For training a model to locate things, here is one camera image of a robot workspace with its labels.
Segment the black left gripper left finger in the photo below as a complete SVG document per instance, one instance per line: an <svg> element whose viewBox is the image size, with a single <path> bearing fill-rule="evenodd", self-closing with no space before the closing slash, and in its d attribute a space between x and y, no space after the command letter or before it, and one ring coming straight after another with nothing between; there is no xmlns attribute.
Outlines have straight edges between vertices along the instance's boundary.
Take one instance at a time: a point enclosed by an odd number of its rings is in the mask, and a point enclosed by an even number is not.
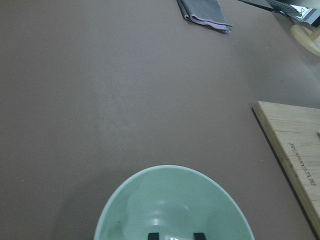
<svg viewBox="0 0 320 240"><path fill-rule="evenodd" d="M148 233L147 240L159 240L159 233L158 232Z"/></svg>

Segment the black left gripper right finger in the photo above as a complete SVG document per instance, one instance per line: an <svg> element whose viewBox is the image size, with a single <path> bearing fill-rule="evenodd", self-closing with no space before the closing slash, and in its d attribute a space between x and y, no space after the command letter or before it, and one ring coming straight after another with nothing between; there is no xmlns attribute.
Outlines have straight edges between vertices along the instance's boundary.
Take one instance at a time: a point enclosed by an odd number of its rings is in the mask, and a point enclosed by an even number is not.
<svg viewBox="0 0 320 240"><path fill-rule="evenodd" d="M194 240L205 240L205 234L203 232L194 232L193 238Z"/></svg>

